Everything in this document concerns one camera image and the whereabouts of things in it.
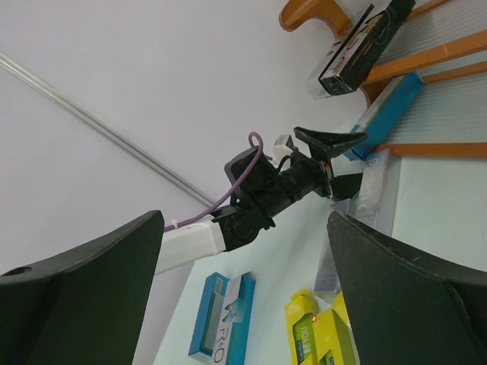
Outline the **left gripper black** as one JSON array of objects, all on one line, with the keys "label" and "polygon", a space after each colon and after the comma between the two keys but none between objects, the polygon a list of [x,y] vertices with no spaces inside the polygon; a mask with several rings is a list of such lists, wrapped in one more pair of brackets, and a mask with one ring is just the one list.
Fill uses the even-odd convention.
[{"label": "left gripper black", "polygon": [[363,173],[335,176],[330,161],[365,141],[367,133],[318,132],[295,127],[294,135],[308,146],[315,160],[317,187],[314,192],[317,195],[340,202],[353,198],[360,191]]}]

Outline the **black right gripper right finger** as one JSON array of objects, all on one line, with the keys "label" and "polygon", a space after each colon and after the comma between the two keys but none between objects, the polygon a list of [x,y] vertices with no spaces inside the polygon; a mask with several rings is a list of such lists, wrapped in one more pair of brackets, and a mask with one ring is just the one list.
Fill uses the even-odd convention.
[{"label": "black right gripper right finger", "polygon": [[486,273],[334,211],[329,243],[362,364],[484,364]]}]

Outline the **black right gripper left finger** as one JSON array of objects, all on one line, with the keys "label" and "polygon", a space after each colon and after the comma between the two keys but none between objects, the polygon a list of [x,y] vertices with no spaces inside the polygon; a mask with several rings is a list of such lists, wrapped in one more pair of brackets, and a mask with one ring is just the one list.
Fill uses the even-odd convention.
[{"label": "black right gripper left finger", "polygon": [[164,218],[149,211],[88,243],[1,276],[3,364],[130,364]]}]

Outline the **lilac Protefix toothpaste box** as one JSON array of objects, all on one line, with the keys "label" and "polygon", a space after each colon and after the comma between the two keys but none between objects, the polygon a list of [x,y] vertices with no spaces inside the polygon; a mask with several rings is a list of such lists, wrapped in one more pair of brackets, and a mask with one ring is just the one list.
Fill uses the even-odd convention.
[{"label": "lilac Protefix toothpaste box", "polygon": [[390,150],[371,155],[365,161],[361,188],[351,199],[331,205],[378,232],[391,236],[396,212],[401,159]]}]

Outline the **blue toothpaste box with barcode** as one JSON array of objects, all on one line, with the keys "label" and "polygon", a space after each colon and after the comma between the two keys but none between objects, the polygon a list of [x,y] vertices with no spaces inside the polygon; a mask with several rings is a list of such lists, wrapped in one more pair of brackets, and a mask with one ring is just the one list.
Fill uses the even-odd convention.
[{"label": "blue toothpaste box with barcode", "polygon": [[385,141],[423,85],[421,76],[415,71],[393,78],[351,130],[351,133],[365,132],[368,138],[346,151],[345,156],[350,161],[365,160]]}]

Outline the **lilac text-side toothpaste box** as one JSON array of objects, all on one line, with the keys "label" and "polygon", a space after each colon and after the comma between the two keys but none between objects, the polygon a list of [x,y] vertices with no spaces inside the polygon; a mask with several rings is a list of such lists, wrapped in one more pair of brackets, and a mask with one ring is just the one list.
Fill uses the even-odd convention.
[{"label": "lilac text-side toothpaste box", "polygon": [[327,231],[325,231],[324,242],[314,282],[314,293],[316,295],[322,295],[337,293],[340,290],[339,276],[333,259],[329,236]]}]

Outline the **white blue R&O box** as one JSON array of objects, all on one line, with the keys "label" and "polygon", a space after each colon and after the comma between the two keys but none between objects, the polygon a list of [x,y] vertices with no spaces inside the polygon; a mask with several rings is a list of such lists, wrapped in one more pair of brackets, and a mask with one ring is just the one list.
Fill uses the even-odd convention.
[{"label": "white blue R&O box", "polygon": [[202,364],[245,363],[256,280],[217,272],[205,280],[188,356]]}]

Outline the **silver black R&O charcoal box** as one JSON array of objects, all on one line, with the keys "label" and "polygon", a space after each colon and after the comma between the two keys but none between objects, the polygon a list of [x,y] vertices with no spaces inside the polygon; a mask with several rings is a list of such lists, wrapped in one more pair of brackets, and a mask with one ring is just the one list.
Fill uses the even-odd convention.
[{"label": "silver black R&O charcoal box", "polygon": [[370,13],[374,8],[375,6],[373,4],[369,4],[366,9],[353,16],[351,25],[347,26],[345,31],[338,36],[325,58],[318,64],[305,81],[304,86],[307,92],[315,100],[333,96],[325,86],[325,78],[327,75],[332,74],[333,66],[340,57],[345,55],[346,46],[358,31],[359,27],[370,17]]}]

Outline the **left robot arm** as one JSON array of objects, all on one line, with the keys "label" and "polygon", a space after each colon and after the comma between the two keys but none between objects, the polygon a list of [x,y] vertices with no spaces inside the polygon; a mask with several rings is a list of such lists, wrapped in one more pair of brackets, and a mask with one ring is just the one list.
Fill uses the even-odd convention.
[{"label": "left robot arm", "polygon": [[332,160],[365,141],[366,133],[296,127],[294,137],[309,154],[299,151],[292,136],[281,135],[267,157],[261,137],[250,133],[250,148],[224,167],[231,183],[224,196],[196,217],[165,227],[156,274],[253,242],[261,230],[274,227],[276,215],[312,192],[334,202],[358,193],[362,175],[337,176]]}]

